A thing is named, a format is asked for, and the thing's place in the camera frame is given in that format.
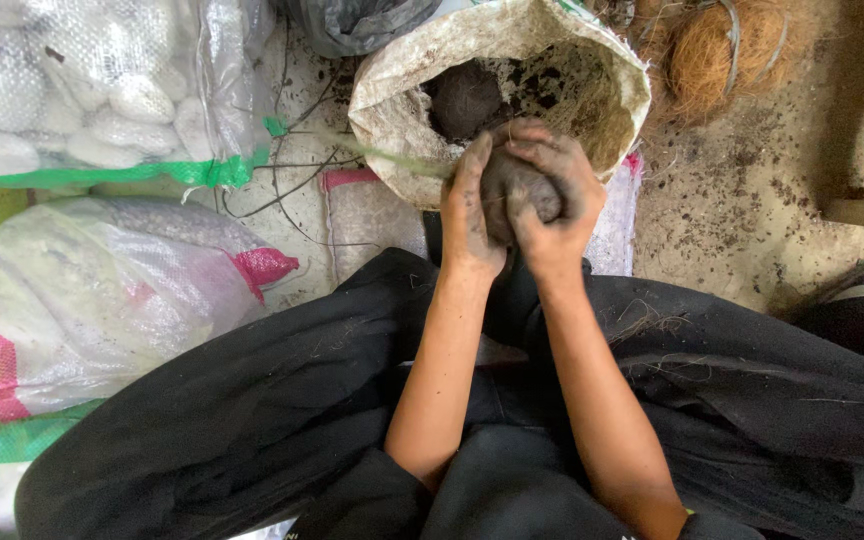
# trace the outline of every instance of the hand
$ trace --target hand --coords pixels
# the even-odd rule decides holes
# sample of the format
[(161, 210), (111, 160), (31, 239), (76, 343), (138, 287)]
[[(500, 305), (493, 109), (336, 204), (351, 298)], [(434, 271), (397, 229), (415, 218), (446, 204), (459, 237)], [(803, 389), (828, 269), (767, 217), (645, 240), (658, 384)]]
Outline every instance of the hand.
[(514, 188), (506, 203), (515, 238), (540, 287), (581, 275), (582, 253), (606, 204), (605, 187), (595, 178), (582, 146), (556, 134), (539, 118), (516, 118), (498, 128), (494, 144), (531, 163), (555, 184), (562, 213), (544, 224), (524, 188)]
[(441, 187), (442, 271), (481, 278), (489, 285), (505, 266), (506, 253), (486, 235), (479, 194), (492, 146), (492, 135), (480, 134), (462, 154), (455, 175)]

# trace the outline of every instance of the bag of white pebbles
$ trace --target bag of white pebbles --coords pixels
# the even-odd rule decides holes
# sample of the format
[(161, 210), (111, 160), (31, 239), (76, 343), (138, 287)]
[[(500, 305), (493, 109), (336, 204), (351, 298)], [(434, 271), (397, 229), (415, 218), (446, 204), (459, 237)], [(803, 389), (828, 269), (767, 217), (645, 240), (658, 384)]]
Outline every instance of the bag of white pebbles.
[(239, 187), (268, 157), (264, 0), (0, 0), (0, 187)]

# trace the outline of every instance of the cloth bag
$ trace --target cloth bag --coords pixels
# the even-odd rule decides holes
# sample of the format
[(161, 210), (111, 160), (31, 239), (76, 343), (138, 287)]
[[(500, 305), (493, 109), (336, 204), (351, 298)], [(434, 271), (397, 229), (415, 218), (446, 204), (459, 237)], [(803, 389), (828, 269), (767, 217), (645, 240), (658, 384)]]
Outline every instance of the cloth bag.
[(196, 205), (124, 197), (33, 206), (0, 226), (0, 421), (106, 398), (256, 320), (299, 267)]
[[(576, 100), (552, 106), (542, 118), (576, 137), (607, 181), (648, 114), (649, 80), (629, 46), (570, 0), (494, 0), (452, 11), (390, 42), (356, 73), (348, 106), (355, 137), (389, 154), (452, 161), (456, 149), (432, 129), (431, 101), (419, 85), (473, 58), (528, 59), (556, 44), (596, 57), (604, 81), (588, 84)], [(417, 176), (375, 155), (366, 161), (399, 197), (421, 210), (438, 210), (440, 178)]]

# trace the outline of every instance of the green stripe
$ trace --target green stripe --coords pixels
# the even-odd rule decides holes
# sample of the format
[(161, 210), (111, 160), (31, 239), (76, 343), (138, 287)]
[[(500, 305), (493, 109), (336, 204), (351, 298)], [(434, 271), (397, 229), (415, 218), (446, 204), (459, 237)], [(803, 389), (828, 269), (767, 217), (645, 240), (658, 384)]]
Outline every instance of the green stripe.
[(0, 463), (32, 461), (105, 399), (92, 399), (60, 411), (0, 423)]
[(233, 155), (226, 161), (162, 161), (127, 169), (40, 169), (29, 173), (0, 176), (0, 188), (42, 188), (102, 182), (135, 182), (167, 174), (186, 186), (231, 186), (241, 188), (252, 178), (256, 164), (269, 161), (269, 149), (259, 147), (252, 157)]

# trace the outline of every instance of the right hand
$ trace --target right hand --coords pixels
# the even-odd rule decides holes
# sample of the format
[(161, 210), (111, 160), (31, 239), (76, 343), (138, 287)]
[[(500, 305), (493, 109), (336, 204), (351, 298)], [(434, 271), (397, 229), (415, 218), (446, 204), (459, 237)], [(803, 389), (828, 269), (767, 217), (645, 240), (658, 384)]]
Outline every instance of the right hand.
[(554, 133), (539, 118), (516, 118), (493, 132), (493, 144), (544, 173), (562, 196), (562, 213), (543, 223), (528, 192), (514, 188), (506, 212), (525, 262), (540, 287), (571, 276), (581, 277), (582, 255), (606, 204), (605, 186), (595, 178), (582, 146)]

